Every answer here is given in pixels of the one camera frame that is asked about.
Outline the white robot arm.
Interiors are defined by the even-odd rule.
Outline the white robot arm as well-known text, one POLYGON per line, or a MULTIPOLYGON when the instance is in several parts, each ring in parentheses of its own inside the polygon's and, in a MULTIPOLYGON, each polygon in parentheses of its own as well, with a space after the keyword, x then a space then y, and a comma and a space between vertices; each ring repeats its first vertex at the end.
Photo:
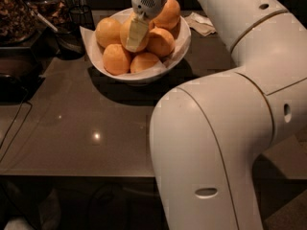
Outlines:
POLYGON ((236 66, 157 103, 153 171, 170 230, 262 230, 254 160, 307 123, 307 29, 277 0, 198 0, 236 66))

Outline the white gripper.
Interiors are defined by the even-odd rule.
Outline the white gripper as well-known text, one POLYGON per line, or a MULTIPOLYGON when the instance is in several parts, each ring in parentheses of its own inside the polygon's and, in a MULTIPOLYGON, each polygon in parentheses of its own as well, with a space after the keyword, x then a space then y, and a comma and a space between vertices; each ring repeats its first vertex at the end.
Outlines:
MULTIPOLYGON (((167 0, 131 0, 133 11, 148 19, 158 16, 167 0)), ((148 42, 149 23, 136 15, 131 21, 126 47, 131 52, 143 50, 148 42)))

